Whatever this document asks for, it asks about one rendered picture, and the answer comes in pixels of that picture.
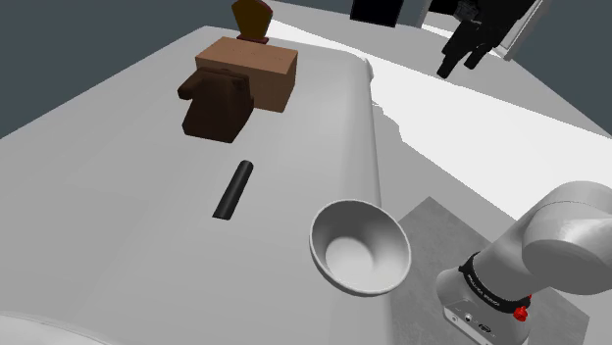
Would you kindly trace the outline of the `dark brown blocky figure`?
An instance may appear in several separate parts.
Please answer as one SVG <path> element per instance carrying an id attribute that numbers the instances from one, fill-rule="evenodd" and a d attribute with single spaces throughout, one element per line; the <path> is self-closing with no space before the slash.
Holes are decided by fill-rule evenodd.
<path id="1" fill-rule="evenodd" d="M 182 122 L 186 135 L 233 143 L 254 110 L 247 74 L 227 69 L 198 68 L 178 88 L 190 102 Z"/>

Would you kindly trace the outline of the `brown figure on red base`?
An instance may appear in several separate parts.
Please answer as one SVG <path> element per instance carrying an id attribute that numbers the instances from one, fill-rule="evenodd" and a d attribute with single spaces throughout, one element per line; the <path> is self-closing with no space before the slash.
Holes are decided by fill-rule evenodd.
<path id="1" fill-rule="evenodd" d="M 274 11 L 263 0 L 237 0 L 231 9 L 240 35 L 237 39 L 267 44 L 266 36 Z"/>

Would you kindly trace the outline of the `light brown box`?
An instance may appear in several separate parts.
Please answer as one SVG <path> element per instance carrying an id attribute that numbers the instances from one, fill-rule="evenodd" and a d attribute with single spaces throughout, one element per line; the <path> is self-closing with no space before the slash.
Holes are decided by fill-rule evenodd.
<path id="1" fill-rule="evenodd" d="M 222 36 L 195 63 L 248 75 L 255 107 L 282 113 L 295 85 L 297 58 L 297 50 Z"/>

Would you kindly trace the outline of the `black cylinder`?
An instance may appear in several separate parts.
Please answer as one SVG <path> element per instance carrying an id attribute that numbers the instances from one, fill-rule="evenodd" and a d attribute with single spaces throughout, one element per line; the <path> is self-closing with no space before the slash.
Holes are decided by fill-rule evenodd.
<path id="1" fill-rule="evenodd" d="M 215 219 L 231 219 L 253 169 L 254 165 L 250 161 L 243 160 L 238 164 L 213 214 Z"/>

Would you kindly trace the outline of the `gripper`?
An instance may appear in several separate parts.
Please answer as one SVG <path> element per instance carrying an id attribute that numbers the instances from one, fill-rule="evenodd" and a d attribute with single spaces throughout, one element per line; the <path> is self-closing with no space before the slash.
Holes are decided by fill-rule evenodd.
<path id="1" fill-rule="evenodd" d="M 456 0 L 453 16 L 460 21 L 441 52 L 444 55 L 436 74 L 446 79 L 471 52 L 464 66 L 473 70 L 481 59 L 503 40 L 503 0 Z"/>

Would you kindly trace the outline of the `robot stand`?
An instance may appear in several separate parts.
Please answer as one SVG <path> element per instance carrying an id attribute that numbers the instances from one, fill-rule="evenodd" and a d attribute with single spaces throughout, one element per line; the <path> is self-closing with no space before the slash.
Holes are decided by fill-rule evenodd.
<path id="1" fill-rule="evenodd" d="M 399 224 L 411 244 L 412 264 L 388 294 L 394 345 L 477 345 L 444 319 L 434 284 L 441 271 L 464 263 L 489 241 L 431 197 Z M 529 320 L 527 345 L 583 345 L 589 316 L 547 288 L 535 294 Z"/>

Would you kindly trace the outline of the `white bowl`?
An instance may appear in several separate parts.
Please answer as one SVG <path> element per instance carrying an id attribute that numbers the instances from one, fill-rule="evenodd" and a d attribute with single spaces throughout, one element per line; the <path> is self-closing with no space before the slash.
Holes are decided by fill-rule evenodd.
<path id="1" fill-rule="evenodd" d="M 309 249 L 330 284 L 359 297 L 394 290 L 412 264 L 411 245 L 398 221 L 382 208 L 356 199 L 330 202 L 317 213 Z"/>

